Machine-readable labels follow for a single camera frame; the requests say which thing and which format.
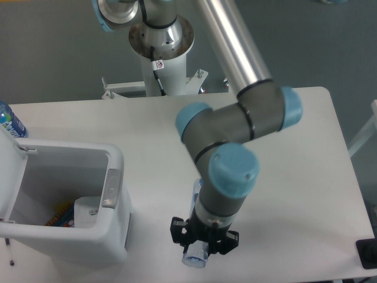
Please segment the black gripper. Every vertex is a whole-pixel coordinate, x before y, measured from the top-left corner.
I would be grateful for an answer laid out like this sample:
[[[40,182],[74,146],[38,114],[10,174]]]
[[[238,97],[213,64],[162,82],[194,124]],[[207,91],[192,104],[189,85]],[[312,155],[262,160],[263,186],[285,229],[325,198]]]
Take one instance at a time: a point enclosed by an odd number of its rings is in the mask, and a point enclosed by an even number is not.
[[[183,247],[186,254],[189,245],[195,241],[193,236],[198,236],[202,241],[209,243],[208,254],[226,255],[239,245],[239,233],[230,231],[229,225],[219,227],[218,223],[205,224],[193,213],[188,221],[173,217],[170,224],[170,233],[174,243]]]

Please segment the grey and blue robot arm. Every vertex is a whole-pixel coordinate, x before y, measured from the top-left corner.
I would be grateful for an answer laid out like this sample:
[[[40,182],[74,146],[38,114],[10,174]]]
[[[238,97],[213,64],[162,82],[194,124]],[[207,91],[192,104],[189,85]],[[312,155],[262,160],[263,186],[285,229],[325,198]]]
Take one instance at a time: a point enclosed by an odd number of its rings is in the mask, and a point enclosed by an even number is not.
[[[185,75],[167,66],[193,45],[176,1],[93,1],[92,6],[105,31],[130,27],[133,50],[147,61],[147,86],[165,97],[185,91]],[[237,101],[217,110],[193,103],[178,113],[177,131],[203,183],[190,217],[172,218],[170,232],[185,250],[201,241],[208,255],[224,255],[239,244],[230,226],[259,173],[258,160],[244,144],[297,124],[303,110],[298,94],[271,78],[234,1],[193,1],[193,6]]]

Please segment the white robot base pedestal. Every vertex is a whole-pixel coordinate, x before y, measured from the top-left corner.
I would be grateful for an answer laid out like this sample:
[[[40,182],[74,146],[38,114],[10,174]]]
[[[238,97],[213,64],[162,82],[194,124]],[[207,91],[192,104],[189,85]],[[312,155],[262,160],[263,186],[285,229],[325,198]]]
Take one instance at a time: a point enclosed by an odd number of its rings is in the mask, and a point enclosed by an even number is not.
[[[140,59],[143,81],[107,84],[102,80],[103,99],[136,91],[144,91],[147,97],[204,93],[202,85],[209,73],[198,69],[193,76],[187,76],[186,59],[194,44],[194,31],[184,17],[178,15],[169,27],[161,29],[135,24],[128,39]]]

